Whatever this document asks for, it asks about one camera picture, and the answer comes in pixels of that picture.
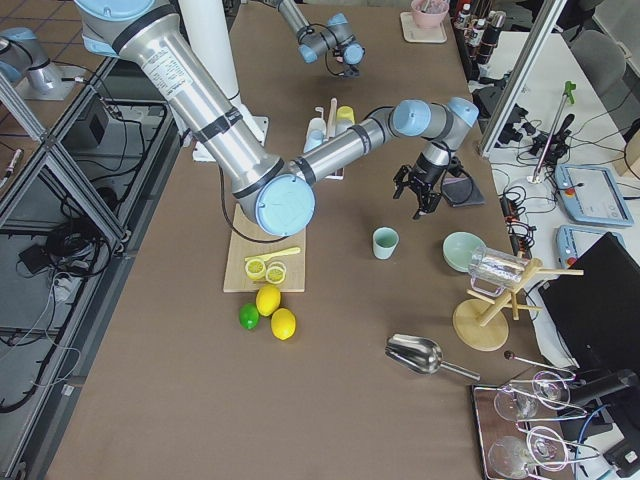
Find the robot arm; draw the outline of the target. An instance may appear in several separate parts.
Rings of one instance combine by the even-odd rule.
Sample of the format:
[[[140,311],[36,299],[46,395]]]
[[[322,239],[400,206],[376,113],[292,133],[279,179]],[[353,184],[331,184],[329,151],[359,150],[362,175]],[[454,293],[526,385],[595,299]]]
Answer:
[[[356,39],[352,26],[343,13],[338,13],[325,24],[311,23],[304,16],[295,1],[262,1],[262,4],[274,8],[295,34],[298,52],[307,63],[316,62],[322,55],[328,59],[331,54],[339,59],[341,72],[327,70],[334,76],[357,78],[359,66],[365,56],[365,49]]]
[[[79,1],[87,50],[137,64],[194,137],[229,176],[246,217],[274,236],[303,230],[315,210],[313,185],[393,138],[421,137],[427,145],[413,166],[394,177],[395,193],[412,190],[416,218],[433,212],[435,186],[454,164],[478,117],[470,101],[447,104],[404,100],[381,107],[336,137],[286,162],[264,150],[240,110],[225,96],[179,31],[179,13],[167,1]]]

